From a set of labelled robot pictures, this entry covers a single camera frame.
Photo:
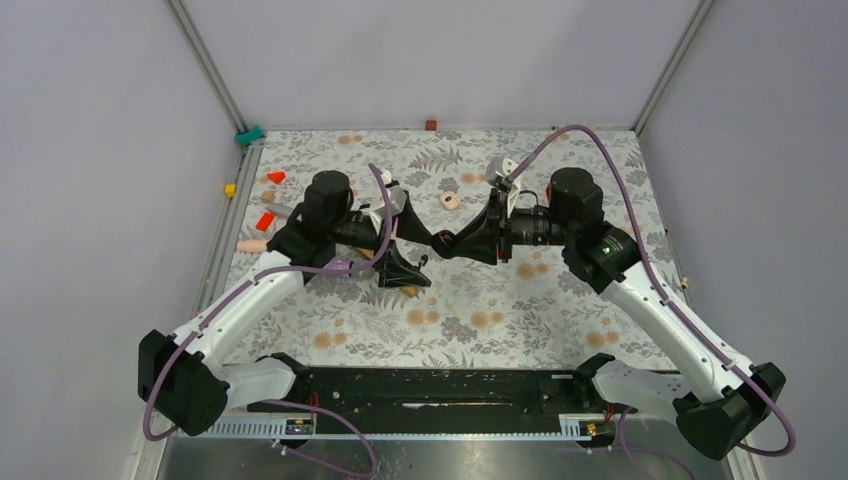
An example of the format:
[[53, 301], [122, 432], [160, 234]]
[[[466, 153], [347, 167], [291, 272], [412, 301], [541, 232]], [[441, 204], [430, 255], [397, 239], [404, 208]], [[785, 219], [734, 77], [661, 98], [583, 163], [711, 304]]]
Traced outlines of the cream earbud charging case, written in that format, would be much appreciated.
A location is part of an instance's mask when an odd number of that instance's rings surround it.
[[439, 197], [440, 203], [447, 211], [455, 211], [461, 206], [461, 200], [454, 192], [443, 192]]

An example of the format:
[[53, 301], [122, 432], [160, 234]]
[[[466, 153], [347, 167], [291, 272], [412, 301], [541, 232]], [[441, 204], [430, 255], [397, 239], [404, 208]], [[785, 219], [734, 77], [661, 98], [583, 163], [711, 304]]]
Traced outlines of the black earbud charging case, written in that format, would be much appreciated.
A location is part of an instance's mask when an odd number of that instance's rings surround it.
[[441, 230], [431, 237], [432, 249], [444, 259], [456, 257], [456, 235], [450, 230]]

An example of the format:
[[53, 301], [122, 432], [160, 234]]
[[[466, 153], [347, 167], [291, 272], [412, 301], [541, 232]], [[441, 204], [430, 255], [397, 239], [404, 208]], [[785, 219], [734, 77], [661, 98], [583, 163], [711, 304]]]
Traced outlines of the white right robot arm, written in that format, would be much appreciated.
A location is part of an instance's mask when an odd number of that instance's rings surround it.
[[659, 279], [637, 241], [604, 218], [603, 191], [580, 168], [555, 171], [547, 206], [514, 208], [491, 190], [483, 210], [459, 233], [431, 243], [445, 258], [495, 265], [515, 245], [562, 247], [569, 271], [633, 319], [680, 374], [674, 380], [596, 354], [574, 371], [575, 402], [597, 412], [608, 403], [633, 407], [677, 426], [703, 456], [722, 460], [772, 412], [786, 384], [772, 362], [754, 364], [721, 340]]

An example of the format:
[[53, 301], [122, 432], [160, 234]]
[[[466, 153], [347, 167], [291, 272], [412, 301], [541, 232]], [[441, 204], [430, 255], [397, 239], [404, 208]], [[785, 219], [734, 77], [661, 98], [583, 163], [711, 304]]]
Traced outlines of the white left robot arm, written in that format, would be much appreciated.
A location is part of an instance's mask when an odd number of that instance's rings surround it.
[[384, 288], [429, 286], [419, 265], [403, 258], [399, 239], [428, 244], [429, 230], [408, 193], [389, 173], [371, 169], [382, 200], [353, 209], [347, 175], [315, 174], [303, 199], [248, 272], [193, 319], [171, 334], [150, 331], [139, 344], [138, 394], [145, 401], [143, 432], [160, 413], [174, 430], [198, 435], [227, 410], [275, 400], [296, 411], [309, 401], [310, 385], [280, 354], [253, 363], [226, 360], [241, 339], [273, 308], [317, 276], [352, 277], [374, 269]]

